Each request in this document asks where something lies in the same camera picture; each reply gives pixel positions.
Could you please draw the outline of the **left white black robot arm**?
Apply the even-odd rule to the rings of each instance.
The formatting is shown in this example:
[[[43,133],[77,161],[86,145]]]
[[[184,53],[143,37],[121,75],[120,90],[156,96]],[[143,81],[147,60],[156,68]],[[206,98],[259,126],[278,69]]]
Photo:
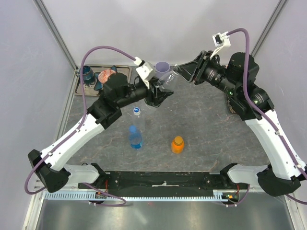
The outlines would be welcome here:
[[[165,76],[142,79],[135,84],[127,82],[127,76],[113,73],[103,84],[99,98],[85,110],[85,116],[55,143],[42,151],[32,150],[28,159],[36,176],[50,193],[67,184],[88,183],[94,188],[105,184],[105,172],[96,164],[68,165],[68,160],[90,139],[105,131],[122,115],[121,108],[139,100],[152,107],[173,94],[171,80]]]

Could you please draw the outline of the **clear plastic bottle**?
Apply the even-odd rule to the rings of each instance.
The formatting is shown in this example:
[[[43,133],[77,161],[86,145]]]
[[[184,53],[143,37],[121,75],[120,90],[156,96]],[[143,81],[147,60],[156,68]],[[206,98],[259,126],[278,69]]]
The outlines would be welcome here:
[[[178,77],[179,76],[171,68],[170,71],[168,73],[166,73],[165,75],[163,75],[161,78],[157,78],[155,76],[151,79],[151,81],[158,80],[158,83],[159,83],[160,86],[162,86],[165,89],[169,89],[169,90],[174,91]],[[150,113],[153,113],[157,109],[156,107],[151,107],[151,106],[149,106],[149,108],[151,110]]]

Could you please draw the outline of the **orange juice bottle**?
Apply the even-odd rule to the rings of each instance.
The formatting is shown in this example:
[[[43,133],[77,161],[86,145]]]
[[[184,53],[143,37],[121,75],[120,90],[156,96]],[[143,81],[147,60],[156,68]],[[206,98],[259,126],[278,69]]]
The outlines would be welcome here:
[[[174,154],[180,154],[185,146],[184,139],[181,136],[176,136],[171,143],[171,150]]]

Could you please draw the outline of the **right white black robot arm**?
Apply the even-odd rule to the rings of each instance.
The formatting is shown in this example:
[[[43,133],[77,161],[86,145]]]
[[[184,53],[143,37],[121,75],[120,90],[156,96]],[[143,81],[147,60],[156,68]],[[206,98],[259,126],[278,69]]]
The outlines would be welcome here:
[[[307,165],[295,152],[278,121],[274,105],[265,90],[255,84],[259,65],[248,57],[247,82],[244,83],[246,54],[234,53],[227,67],[219,64],[217,55],[201,51],[193,60],[176,65],[173,70],[187,82],[207,82],[225,93],[230,108],[253,131],[264,149],[269,165],[243,166],[232,163],[223,168],[220,184],[232,188],[245,183],[260,187],[271,196],[288,195],[301,186]]]

